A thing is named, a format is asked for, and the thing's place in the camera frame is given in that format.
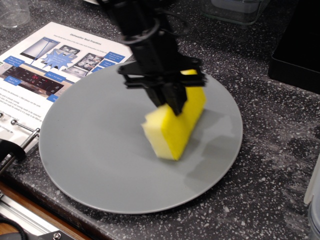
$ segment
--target speckled countertop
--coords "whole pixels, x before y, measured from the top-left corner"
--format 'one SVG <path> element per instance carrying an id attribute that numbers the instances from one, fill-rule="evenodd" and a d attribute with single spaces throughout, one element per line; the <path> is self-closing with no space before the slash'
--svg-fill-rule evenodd
<path id="1" fill-rule="evenodd" d="M 268 77 L 271 54 L 296 3 L 271 0 L 249 27 L 203 17 L 198 0 L 177 0 L 170 7 L 191 24 L 189 35 L 178 40 L 180 51 L 203 60 L 202 69 L 228 89 L 243 119 L 235 163 L 203 195 L 152 214 L 98 211 L 54 186 L 37 148 L 3 180 L 93 239 L 306 239 L 303 198 L 320 153 L 320 96 Z M 96 5 L 82 0 L 30 0 L 29 5 L 28 24 L 0 30 L 0 51 L 51 21 L 120 40 Z"/>

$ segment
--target glass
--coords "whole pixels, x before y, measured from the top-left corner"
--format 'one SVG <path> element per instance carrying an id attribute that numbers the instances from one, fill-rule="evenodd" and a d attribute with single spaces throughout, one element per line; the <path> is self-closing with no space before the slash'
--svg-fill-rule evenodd
<path id="1" fill-rule="evenodd" d="M 16 28 L 30 20 L 27 0 L 0 0 L 0 25 Z"/>

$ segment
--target paper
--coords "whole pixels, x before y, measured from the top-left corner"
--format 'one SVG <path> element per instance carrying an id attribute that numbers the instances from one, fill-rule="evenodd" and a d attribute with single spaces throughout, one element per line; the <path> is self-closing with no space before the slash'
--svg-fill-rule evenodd
<path id="1" fill-rule="evenodd" d="M 51 105 L 73 83 L 131 55 L 123 44 L 54 22 L 39 29 L 0 56 L 0 139 L 21 145 L 31 132 L 11 120 L 41 128 Z"/>

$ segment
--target white object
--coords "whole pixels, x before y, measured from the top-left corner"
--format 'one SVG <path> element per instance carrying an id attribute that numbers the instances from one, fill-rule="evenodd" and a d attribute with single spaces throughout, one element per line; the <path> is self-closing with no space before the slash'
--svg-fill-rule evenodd
<path id="1" fill-rule="evenodd" d="M 304 203 L 311 203 L 308 213 L 310 223 L 309 239 L 320 240 L 320 155 L 306 189 Z"/>
<path id="2" fill-rule="evenodd" d="M 99 5 L 99 3 L 96 0 L 83 0 L 83 1 L 91 3 L 91 4 Z"/>
<path id="3" fill-rule="evenodd" d="M 208 79 L 206 106 L 179 161 L 159 159 L 141 123 L 156 107 L 143 89 L 126 89 L 119 65 L 70 87 L 48 111 L 39 151 L 51 180 L 72 199 L 118 214 L 145 214 L 186 203 L 233 165 L 243 136 L 230 93 Z"/>
<path id="4" fill-rule="evenodd" d="M 0 25 L 16 28 L 30 20 L 28 0 L 0 0 Z"/>

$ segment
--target yellow sponge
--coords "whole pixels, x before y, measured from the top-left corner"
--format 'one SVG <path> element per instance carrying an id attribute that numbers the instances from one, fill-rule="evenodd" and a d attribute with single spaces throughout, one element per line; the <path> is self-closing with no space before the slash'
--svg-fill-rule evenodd
<path id="1" fill-rule="evenodd" d="M 176 116 L 164 104 L 145 116 L 144 134 L 158 158 L 179 160 L 203 112 L 206 96 L 202 87 L 186 87 L 187 101 Z"/>

